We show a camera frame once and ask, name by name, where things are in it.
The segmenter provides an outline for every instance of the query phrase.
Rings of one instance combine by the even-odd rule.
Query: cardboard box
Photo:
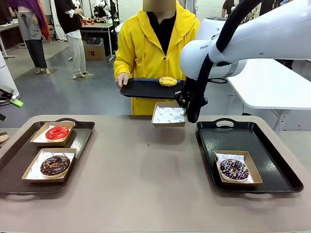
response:
[[[70,161],[70,164],[69,164],[69,167],[68,169],[66,170],[66,173],[63,175],[63,177],[57,177],[57,178],[43,178],[43,179],[40,179],[39,177],[37,176],[32,176],[32,177],[28,177],[28,174],[31,171],[31,169],[40,169],[40,166],[41,164],[43,163],[44,160],[48,159],[48,157],[43,157],[41,158],[40,160],[38,160],[39,156],[44,156],[44,153],[42,154],[42,152],[45,152],[45,153],[73,153],[73,157]],[[28,181],[28,182],[33,182],[33,183],[51,183],[51,182],[64,182],[66,176],[67,176],[67,173],[71,167],[71,164],[72,164],[72,161],[75,159],[75,155],[76,155],[76,151],[77,149],[72,149],[72,148],[50,148],[50,149],[41,149],[39,151],[39,153],[36,155],[36,157],[34,158],[34,160],[31,162],[31,164],[28,166],[28,168],[26,169],[25,173],[23,174],[22,176],[22,180],[24,181]],[[33,165],[35,163],[38,163],[37,166],[35,166],[36,168],[33,168]],[[34,174],[35,173],[40,173],[41,174],[41,171],[34,171],[33,172]]]
[[[73,128],[74,128],[75,123],[71,121],[64,121],[64,122],[47,122],[45,123],[40,130],[32,137],[30,140],[31,143],[35,144],[38,147],[63,147],[68,138],[70,137]],[[65,126],[66,128],[69,129],[69,133],[66,137],[64,137],[60,142],[35,142],[35,140],[42,135],[46,130],[51,128],[52,126]]]
[[[246,164],[246,166],[248,167],[248,171],[250,176],[253,179],[253,183],[234,183],[234,182],[229,182],[227,180],[225,180],[222,176],[221,176],[221,171],[218,169],[219,172],[219,176],[222,180],[222,183],[225,185],[245,185],[245,186],[257,186],[262,184],[262,179],[261,176],[256,168],[256,165],[254,164],[254,161],[252,160],[252,157],[250,156],[250,154],[247,151],[240,151],[240,150],[215,150],[215,160],[217,162],[218,158],[216,156],[216,153],[219,154],[232,154],[232,155],[243,155],[244,156],[244,162]]]
[[[106,57],[103,43],[101,45],[84,44],[84,53],[86,60],[104,60]]]
[[[170,114],[170,115],[172,115],[174,120],[171,123],[168,121],[165,121],[164,118],[157,120],[158,107],[159,108],[172,108],[173,110],[174,110],[174,108],[177,108],[177,110],[174,112],[174,116],[172,114]],[[183,115],[184,115],[184,110],[178,105],[178,103],[176,101],[158,102],[155,104],[155,109],[154,109],[154,113],[152,116],[152,124],[155,127],[183,127],[186,124],[186,116],[183,116]]]

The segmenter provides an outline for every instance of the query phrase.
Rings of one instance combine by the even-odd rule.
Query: yellow hoodie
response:
[[[129,18],[120,31],[119,49],[114,62],[115,78],[128,73],[134,78],[174,77],[185,80],[179,59],[181,50],[195,39],[200,22],[190,11],[176,2],[176,21],[167,55],[152,29],[146,12],[140,10]],[[134,115],[152,115],[156,102],[164,100],[132,98]]]

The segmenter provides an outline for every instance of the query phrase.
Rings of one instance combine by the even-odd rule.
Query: black serving tray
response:
[[[22,180],[22,176],[29,164],[44,147],[37,147],[30,142],[36,132],[46,123],[39,121],[34,123],[1,157],[0,159],[0,194],[31,195],[53,194],[62,191],[68,184],[69,178],[79,161],[82,151],[90,137],[94,122],[77,121],[71,118],[62,118],[55,122],[69,120],[75,122],[73,132],[70,134],[63,147],[77,149],[76,156],[71,162],[70,169],[64,182],[59,183],[30,183]]]
[[[217,126],[230,121],[233,126]],[[198,122],[198,141],[203,146],[212,179],[225,192],[297,193],[304,188],[291,167],[254,122],[237,122],[228,118]],[[223,185],[216,166],[215,150],[243,150],[251,155],[263,183],[259,186]]]
[[[120,93],[126,97],[174,100],[176,91],[180,91],[185,81],[178,80],[176,86],[161,86],[159,79],[133,78],[123,85]]]

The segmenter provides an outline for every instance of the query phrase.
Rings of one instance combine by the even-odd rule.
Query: donut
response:
[[[236,159],[225,159],[220,163],[221,176],[230,182],[245,182],[249,171],[245,163]]]
[[[64,126],[55,126],[45,133],[48,142],[62,141],[69,134],[69,129]]]
[[[159,79],[161,86],[176,86],[177,80],[172,77],[162,77]]]
[[[55,155],[43,161],[40,171],[46,178],[57,178],[66,173],[69,165],[69,158],[64,155]]]

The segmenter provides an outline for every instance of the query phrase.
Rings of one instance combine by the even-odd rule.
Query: red glazed donut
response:
[[[48,140],[58,140],[66,137],[69,134],[69,129],[64,126],[55,126],[46,132],[45,137]]]

